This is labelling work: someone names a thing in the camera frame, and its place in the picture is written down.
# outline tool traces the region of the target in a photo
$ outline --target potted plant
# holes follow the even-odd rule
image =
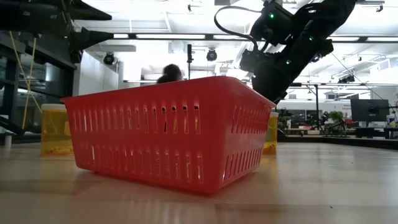
[[[343,121],[344,115],[341,111],[332,111],[329,113],[329,118],[332,119],[335,124],[338,124]]]

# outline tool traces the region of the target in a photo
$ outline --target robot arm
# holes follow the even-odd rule
[[[245,50],[240,66],[254,73],[253,89],[274,103],[283,99],[310,62],[332,53],[333,45],[326,38],[346,22],[357,1],[324,0],[304,5],[294,15],[275,1],[265,2],[249,39],[285,48],[275,54],[258,50],[257,44],[253,51]]]

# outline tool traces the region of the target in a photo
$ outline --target yellow rope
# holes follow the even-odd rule
[[[27,86],[27,95],[26,95],[25,111],[24,111],[24,121],[23,121],[23,124],[22,124],[22,128],[25,129],[25,122],[26,122],[26,116],[27,116],[27,105],[28,105],[28,102],[29,102],[29,95],[31,94],[31,92],[30,92],[30,78],[32,77],[32,72],[33,72],[33,65],[34,65],[34,59],[35,59],[36,41],[37,40],[36,40],[36,38],[34,39],[33,52],[32,52],[32,62],[30,64],[29,80],[26,80],[24,68],[22,68],[21,60],[19,59],[17,48],[16,48],[15,42],[14,42],[14,37],[12,36],[12,32],[11,31],[10,31],[10,37],[11,37],[12,46],[14,47],[15,55],[17,57],[17,62],[18,62],[19,68],[20,68],[20,70],[22,72],[22,75],[24,76],[24,80],[25,80],[25,83],[26,83],[26,86]],[[36,100],[34,95],[32,95],[32,98],[35,101],[35,104],[36,104],[37,108],[39,109],[40,113],[43,113],[42,109],[40,108],[40,106],[39,106],[39,104],[38,104],[38,102],[37,102],[37,100]]]

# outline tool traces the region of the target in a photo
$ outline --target black camera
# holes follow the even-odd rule
[[[217,60],[217,53],[215,49],[210,49],[206,56],[207,61],[214,62]]]
[[[114,65],[118,62],[118,59],[114,56],[113,52],[106,53],[104,57],[105,65]]]

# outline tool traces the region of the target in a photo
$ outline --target computer monitor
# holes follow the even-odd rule
[[[388,100],[351,100],[353,121],[387,121],[390,115]]]

